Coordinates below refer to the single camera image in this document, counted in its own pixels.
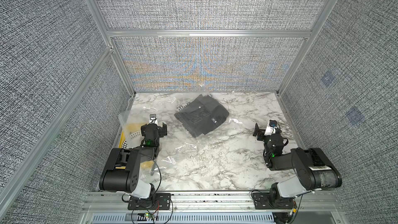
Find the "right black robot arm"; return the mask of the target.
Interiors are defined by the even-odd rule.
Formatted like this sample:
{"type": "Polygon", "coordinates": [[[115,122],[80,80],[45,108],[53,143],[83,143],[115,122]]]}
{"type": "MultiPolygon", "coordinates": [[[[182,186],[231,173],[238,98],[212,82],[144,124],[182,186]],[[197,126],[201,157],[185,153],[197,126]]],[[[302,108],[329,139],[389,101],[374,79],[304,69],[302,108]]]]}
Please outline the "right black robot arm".
{"type": "Polygon", "coordinates": [[[292,178],[272,185],[270,195],[274,199],[293,199],[313,191],[341,187],[341,174],[320,148],[294,148],[283,153],[289,140],[282,136],[276,120],[270,120],[265,129],[256,123],[253,136],[264,145],[263,159],[268,169],[294,172],[292,178]]]}

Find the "clear plastic vacuum bag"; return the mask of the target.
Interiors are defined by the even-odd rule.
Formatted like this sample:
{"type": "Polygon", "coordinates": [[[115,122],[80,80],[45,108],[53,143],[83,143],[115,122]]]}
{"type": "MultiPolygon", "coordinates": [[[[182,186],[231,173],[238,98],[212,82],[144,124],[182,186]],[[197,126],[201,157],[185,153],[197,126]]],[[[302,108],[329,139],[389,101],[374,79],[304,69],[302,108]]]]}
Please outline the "clear plastic vacuum bag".
{"type": "Polygon", "coordinates": [[[247,167],[252,93],[137,95],[118,119],[124,148],[141,153],[140,175],[238,174],[247,167]]]}

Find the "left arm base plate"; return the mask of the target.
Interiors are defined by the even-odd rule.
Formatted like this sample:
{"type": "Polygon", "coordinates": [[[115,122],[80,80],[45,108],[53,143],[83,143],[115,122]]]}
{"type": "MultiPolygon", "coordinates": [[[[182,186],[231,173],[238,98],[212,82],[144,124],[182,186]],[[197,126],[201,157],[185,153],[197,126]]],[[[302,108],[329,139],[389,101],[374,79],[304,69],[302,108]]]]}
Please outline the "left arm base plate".
{"type": "Polygon", "coordinates": [[[139,199],[130,197],[127,209],[128,210],[169,210],[171,207],[170,193],[156,193],[154,196],[147,199],[139,199]]]}

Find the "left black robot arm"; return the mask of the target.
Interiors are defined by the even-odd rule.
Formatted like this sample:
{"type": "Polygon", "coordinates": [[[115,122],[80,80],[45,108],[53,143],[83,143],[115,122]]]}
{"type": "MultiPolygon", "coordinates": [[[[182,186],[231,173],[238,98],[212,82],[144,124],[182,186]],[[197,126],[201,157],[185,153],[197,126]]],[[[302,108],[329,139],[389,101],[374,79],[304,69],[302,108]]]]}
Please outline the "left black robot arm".
{"type": "Polygon", "coordinates": [[[125,192],[139,200],[152,199],[157,190],[151,183],[140,179],[141,164],[152,162],[160,152],[160,138],[167,136],[167,125],[155,122],[141,126],[143,140],[135,148],[113,148],[99,179],[99,189],[108,192],[125,192]]]}

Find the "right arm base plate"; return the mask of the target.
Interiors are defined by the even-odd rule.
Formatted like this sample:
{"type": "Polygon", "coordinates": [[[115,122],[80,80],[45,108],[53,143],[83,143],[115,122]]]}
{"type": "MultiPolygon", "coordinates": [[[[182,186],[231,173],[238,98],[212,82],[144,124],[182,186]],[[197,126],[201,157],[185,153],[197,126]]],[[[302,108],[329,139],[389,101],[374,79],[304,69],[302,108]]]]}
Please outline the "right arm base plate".
{"type": "Polygon", "coordinates": [[[252,191],[251,198],[255,209],[292,209],[295,207],[293,198],[281,198],[268,192],[252,191]]]}

